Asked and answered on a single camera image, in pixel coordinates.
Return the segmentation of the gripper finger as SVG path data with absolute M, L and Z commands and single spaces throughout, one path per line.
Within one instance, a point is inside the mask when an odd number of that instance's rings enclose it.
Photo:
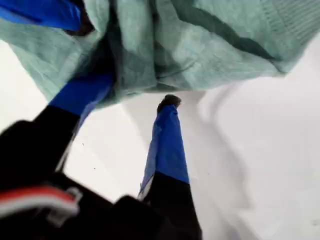
M 33 120 L 10 125 L 0 134 L 0 173 L 62 169 L 82 124 L 113 84 L 111 73 L 74 78 Z
M 0 17 L 17 24 L 64 30 L 86 36 L 94 30 L 82 0 L 2 0 Z
M 167 94 L 159 103 L 138 198 L 183 232 L 183 240 L 201 240 L 188 175 L 178 107 Z

